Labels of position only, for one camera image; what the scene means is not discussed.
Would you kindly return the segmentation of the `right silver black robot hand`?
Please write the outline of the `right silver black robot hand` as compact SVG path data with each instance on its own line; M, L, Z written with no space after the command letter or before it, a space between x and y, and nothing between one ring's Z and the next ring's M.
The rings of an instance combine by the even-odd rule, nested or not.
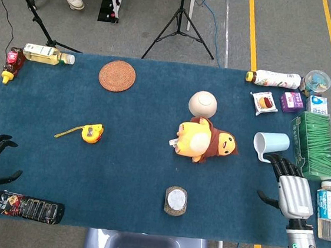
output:
M301 169L277 153L268 153L266 157L276 176L279 198L271 199L259 190L257 194L260 199L279 209L287 219L309 219L314 214L313 204L309 182L303 177Z

